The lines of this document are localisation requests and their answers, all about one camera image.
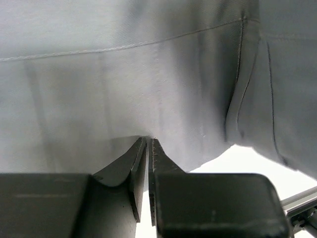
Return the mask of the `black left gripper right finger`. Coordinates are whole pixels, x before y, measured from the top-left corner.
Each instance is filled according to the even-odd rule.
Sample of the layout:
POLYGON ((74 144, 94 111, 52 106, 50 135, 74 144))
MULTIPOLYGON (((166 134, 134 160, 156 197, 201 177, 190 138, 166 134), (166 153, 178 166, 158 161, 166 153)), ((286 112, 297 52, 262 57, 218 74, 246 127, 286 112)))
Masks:
POLYGON ((149 200, 159 238, 289 238, 271 181, 255 173, 187 173, 157 139, 149 147, 149 200))

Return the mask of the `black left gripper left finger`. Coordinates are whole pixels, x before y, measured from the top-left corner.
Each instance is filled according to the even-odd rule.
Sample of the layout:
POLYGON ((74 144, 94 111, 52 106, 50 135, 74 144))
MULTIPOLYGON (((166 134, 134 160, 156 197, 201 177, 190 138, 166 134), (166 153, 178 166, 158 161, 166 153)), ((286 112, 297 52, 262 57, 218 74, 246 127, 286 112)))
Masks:
POLYGON ((3 238, 133 238, 141 218, 146 139, 91 174, 1 174, 3 238))

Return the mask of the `grey pleated skirt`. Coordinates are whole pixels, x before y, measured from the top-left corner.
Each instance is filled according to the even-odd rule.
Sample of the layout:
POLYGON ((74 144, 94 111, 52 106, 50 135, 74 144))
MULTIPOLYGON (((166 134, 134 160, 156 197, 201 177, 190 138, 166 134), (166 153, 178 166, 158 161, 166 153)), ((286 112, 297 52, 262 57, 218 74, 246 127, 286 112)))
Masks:
POLYGON ((94 173, 138 136, 316 177, 316 1, 1 1, 3 172, 94 173))

